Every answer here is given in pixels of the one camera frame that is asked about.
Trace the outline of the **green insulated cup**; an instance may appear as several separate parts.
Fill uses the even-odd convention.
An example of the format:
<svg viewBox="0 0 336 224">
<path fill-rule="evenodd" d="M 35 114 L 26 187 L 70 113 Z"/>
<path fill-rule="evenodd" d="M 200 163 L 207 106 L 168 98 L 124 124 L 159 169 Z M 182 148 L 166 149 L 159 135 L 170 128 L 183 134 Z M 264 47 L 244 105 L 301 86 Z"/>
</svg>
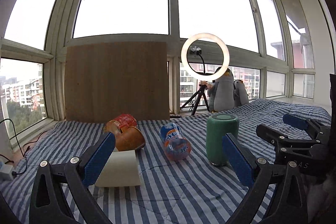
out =
<svg viewBox="0 0 336 224">
<path fill-rule="evenodd" d="M 222 138 L 231 133 L 238 137 L 239 119 L 232 114 L 216 113 L 207 120 L 206 128 L 206 154 L 209 162 L 214 166 L 227 164 L 226 156 L 223 152 Z"/>
</svg>

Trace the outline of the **brown paper cup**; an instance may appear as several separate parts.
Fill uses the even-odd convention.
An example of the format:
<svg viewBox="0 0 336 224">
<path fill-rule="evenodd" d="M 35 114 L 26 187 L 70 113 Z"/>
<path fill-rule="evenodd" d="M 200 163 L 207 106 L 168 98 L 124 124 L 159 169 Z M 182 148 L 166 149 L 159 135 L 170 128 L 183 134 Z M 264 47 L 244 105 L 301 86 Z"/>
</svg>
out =
<svg viewBox="0 0 336 224">
<path fill-rule="evenodd" d="M 138 151 L 146 145 L 142 132 L 137 127 L 127 123 L 109 121 L 106 124 L 106 132 L 114 134 L 118 151 Z"/>
</svg>

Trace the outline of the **red printed cup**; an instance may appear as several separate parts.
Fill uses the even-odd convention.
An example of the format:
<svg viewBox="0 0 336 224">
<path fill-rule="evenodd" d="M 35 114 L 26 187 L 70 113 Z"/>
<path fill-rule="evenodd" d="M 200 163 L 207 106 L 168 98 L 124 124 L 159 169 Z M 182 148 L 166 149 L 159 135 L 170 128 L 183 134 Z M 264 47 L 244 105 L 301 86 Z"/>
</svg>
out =
<svg viewBox="0 0 336 224">
<path fill-rule="evenodd" d="M 121 134 L 125 132 L 130 126 L 136 127 L 137 120 L 130 114 L 121 114 L 106 123 L 105 132 Z"/>
</svg>

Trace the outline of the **small penguin plush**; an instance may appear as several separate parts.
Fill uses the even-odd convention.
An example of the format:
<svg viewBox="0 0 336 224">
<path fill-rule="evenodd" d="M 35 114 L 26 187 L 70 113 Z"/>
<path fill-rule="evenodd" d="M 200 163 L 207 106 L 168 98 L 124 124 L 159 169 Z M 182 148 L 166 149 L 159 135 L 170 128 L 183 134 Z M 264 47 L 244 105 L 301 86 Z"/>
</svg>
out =
<svg viewBox="0 0 336 224">
<path fill-rule="evenodd" d="M 234 81 L 234 103 L 235 107 L 249 104 L 249 98 L 242 80 Z"/>
</svg>

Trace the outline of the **white power strip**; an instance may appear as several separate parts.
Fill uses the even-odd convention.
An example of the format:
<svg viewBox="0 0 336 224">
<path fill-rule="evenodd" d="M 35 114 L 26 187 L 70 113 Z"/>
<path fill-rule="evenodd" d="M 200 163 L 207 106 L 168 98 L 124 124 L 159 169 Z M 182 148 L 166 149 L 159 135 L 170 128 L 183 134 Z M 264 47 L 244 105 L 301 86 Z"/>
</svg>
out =
<svg viewBox="0 0 336 224">
<path fill-rule="evenodd" d="M 0 179 L 1 181 L 13 181 L 14 176 L 14 167 L 9 164 L 5 164 L 3 161 L 1 161 L 1 167 L 0 167 Z"/>
</svg>

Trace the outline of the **large penguin plush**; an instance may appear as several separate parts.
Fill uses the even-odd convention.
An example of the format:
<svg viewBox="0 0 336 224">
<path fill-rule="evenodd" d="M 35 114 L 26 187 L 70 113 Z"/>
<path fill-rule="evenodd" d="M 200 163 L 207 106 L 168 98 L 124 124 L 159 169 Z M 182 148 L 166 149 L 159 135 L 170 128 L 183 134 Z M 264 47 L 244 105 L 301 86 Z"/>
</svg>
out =
<svg viewBox="0 0 336 224">
<path fill-rule="evenodd" d="M 234 108 L 234 77 L 229 68 L 212 83 L 207 84 L 210 112 L 221 112 Z"/>
</svg>

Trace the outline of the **black tripod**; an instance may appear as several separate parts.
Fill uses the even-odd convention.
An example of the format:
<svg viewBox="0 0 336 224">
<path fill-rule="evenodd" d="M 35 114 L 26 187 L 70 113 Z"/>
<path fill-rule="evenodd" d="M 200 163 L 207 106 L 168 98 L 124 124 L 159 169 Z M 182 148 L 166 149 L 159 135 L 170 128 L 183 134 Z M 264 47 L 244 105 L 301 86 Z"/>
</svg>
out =
<svg viewBox="0 0 336 224">
<path fill-rule="evenodd" d="M 199 89 L 197 92 L 195 92 L 181 107 L 180 109 L 184 109 L 190 104 L 190 110 L 191 116 L 194 116 L 197 112 L 197 109 L 199 106 L 205 106 L 207 111 L 210 110 L 209 103 L 206 96 L 207 84 L 200 84 Z"/>
</svg>

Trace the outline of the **striped blue white quilt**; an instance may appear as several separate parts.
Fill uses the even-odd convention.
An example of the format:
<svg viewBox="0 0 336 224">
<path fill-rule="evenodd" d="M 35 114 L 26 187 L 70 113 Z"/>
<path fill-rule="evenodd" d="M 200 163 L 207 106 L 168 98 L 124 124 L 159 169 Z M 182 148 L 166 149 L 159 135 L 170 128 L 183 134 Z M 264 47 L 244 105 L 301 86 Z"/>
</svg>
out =
<svg viewBox="0 0 336 224">
<path fill-rule="evenodd" d="M 275 159 L 274 148 L 256 135 L 256 127 L 265 124 L 293 139 L 305 139 L 304 131 L 282 121 L 285 114 L 316 119 L 331 124 L 323 108 L 258 99 L 230 111 L 239 119 L 239 142 L 256 157 L 269 162 Z M 234 171 L 211 165 L 206 155 L 208 115 L 175 120 L 192 146 L 190 155 L 181 161 L 166 157 L 159 131 L 164 121 L 140 121 L 146 145 L 137 154 L 141 185 L 125 188 L 90 186 L 103 212 L 113 223 L 224 223 L 237 208 L 247 187 L 240 184 Z M 18 164 L 20 175 L 1 182 L 1 193 L 22 223 L 29 221 L 30 196 L 41 161 L 67 162 L 96 143 L 103 124 L 75 121 L 59 122 Z"/>
</svg>

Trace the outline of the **wooden board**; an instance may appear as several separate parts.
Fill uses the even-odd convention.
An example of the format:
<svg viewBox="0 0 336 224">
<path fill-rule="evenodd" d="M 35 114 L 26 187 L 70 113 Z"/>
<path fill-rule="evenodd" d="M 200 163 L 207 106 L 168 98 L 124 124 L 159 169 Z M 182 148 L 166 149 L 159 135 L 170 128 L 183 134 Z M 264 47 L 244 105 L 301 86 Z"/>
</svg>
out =
<svg viewBox="0 0 336 224">
<path fill-rule="evenodd" d="M 110 42 L 69 47 L 65 65 L 69 121 L 106 123 L 120 114 L 167 120 L 169 83 L 163 42 Z"/>
</svg>

